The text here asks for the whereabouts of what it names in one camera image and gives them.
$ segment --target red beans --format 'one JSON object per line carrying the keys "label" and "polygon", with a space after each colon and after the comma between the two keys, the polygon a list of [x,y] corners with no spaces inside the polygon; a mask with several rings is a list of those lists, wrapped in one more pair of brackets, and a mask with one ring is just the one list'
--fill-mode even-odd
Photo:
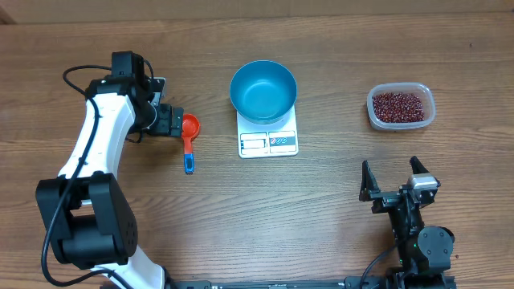
{"label": "red beans", "polygon": [[383,93],[373,98],[377,118],[386,123],[409,123],[425,120],[421,100],[413,93]]}

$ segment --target blue spoon handle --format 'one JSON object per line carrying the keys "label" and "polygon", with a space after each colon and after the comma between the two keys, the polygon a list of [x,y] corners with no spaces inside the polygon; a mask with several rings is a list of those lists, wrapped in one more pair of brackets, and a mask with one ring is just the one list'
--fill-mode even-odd
{"label": "blue spoon handle", "polygon": [[184,154],[184,170],[187,174],[191,174],[194,172],[194,154],[186,153]]}

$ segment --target wood grain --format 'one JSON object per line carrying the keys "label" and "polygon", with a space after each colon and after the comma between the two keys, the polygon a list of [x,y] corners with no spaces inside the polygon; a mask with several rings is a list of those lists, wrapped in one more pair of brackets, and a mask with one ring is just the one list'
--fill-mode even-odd
{"label": "wood grain", "polygon": [[[133,50],[168,80],[168,99],[202,122],[197,171],[179,140],[127,143],[119,182],[140,245],[179,280],[341,279],[392,242],[386,215],[357,199],[361,163],[383,189],[417,155],[443,183],[426,224],[457,238],[460,288],[514,286],[514,14],[424,14],[0,26],[1,288],[51,288],[39,268],[39,180],[54,177],[84,121],[82,96],[61,80],[80,64]],[[255,59],[291,69],[300,154],[241,160],[231,76]],[[102,71],[81,71],[85,87]],[[434,93],[435,122],[413,132],[371,129],[365,98],[380,83]],[[397,264],[396,255],[374,271]],[[58,279],[82,272],[51,258]],[[94,287],[103,279],[77,288]]]}
{"label": "wood grain", "polygon": [[514,0],[0,0],[16,23],[508,12]]}

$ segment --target plastic container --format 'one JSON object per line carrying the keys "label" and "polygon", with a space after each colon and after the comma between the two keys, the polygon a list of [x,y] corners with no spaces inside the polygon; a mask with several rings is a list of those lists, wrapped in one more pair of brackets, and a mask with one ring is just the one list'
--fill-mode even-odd
{"label": "plastic container", "polygon": [[[385,123],[377,118],[373,109],[373,98],[382,93],[387,92],[403,92],[414,93],[421,100],[423,111],[425,112],[425,120],[412,123]],[[368,94],[368,115],[371,126],[377,130],[406,130],[414,128],[423,128],[430,124],[435,118],[435,102],[432,92],[427,86],[421,83],[387,83],[374,87]]]}

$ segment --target blue bowl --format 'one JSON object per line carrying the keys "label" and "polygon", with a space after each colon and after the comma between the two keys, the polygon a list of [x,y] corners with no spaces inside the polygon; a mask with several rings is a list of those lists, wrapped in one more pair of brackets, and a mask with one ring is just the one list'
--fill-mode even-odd
{"label": "blue bowl", "polygon": [[235,109],[256,124],[280,120],[295,105],[296,80],[282,64],[257,60],[239,68],[230,83]]}

